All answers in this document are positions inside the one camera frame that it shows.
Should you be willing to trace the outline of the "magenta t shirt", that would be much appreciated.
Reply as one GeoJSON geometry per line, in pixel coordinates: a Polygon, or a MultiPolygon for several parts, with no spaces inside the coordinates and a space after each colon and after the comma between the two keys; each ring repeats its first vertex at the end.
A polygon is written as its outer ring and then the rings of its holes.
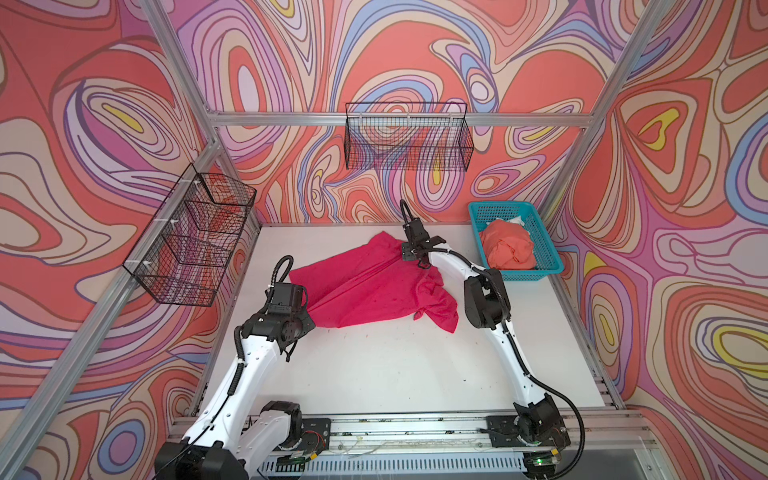
{"type": "Polygon", "coordinates": [[[429,317],[452,334],[458,304],[435,267],[402,259],[402,242],[386,232],[368,243],[292,271],[292,283],[308,294],[308,312],[321,328],[346,327],[404,317],[429,317]]]}

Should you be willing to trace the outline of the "teal plastic basket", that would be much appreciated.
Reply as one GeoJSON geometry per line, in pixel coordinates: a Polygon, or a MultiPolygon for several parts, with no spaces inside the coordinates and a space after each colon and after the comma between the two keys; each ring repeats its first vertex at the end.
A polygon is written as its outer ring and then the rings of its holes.
{"type": "Polygon", "coordinates": [[[547,229],[533,204],[521,201],[471,202],[468,206],[468,212],[481,262],[485,267],[489,267],[489,265],[483,253],[479,234],[491,222],[497,219],[508,221],[520,216],[524,220],[524,228],[529,232],[535,244],[536,267],[532,270],[499,270],[505,281],[538,281],[549,275],[563,272],[563,261],[560,259],[547,229]]]}

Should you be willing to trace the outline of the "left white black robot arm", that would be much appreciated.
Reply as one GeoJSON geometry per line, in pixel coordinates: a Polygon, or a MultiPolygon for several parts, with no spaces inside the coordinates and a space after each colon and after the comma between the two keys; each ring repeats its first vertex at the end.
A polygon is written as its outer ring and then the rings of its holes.
{"type": "Polygon", "coordinates": [[[156,479],[249,479],[279,447],[303,436],[297,403],[271,401],[247,427],[252,404],[284,354],[315,328],[304,287],[272,282],[265,305],[234,330],[236,354],[224,379],[180,441],[168,441],[154,462],[156,479]]]}

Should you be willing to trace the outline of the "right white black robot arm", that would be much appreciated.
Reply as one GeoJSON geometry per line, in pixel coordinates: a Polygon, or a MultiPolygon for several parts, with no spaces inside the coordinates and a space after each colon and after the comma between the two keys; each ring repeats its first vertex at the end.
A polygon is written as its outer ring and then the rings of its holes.
{"type": "Polygon", "coordinates": [[[407,215],[402,244],[405,261],[423,268],[436,268],[442,274],[456,274],[462,281],[465,317],[484,331],[496,347],[511,376],[516,416],[511,427],[496,427],[490,434],[501,440],[514,434],[525,446],[570,444],[567,429],[550,388],[545,388],[531,372],[511,324],[511,302],[501,273],[478,265],[453,250],[440,236],[432,236],[418,217],[407,215]]]}

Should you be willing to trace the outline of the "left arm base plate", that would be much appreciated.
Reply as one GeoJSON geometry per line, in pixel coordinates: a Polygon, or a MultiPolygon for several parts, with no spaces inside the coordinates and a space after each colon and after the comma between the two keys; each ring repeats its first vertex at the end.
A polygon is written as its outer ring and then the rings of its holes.
{"type": "Polygon", "coordinates": [[[304,455],[320,454],[327,450],[330,443],[332,421],[330,418],[309,418],[302,421],[301,436],[290,451],[304,455]]]}

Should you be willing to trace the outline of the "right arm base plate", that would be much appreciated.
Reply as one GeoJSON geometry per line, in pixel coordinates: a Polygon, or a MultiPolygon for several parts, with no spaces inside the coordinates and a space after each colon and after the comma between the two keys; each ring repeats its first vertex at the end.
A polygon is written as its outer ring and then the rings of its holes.
{"type": "Polygon", "coordinates": [[[568,430],[561,418],[554,422],[534,421],[518,416],[488,416],[486,426],[478,431],[487,434],[494,448],[541,447],[563,449],[571,445],[568,430]]]}

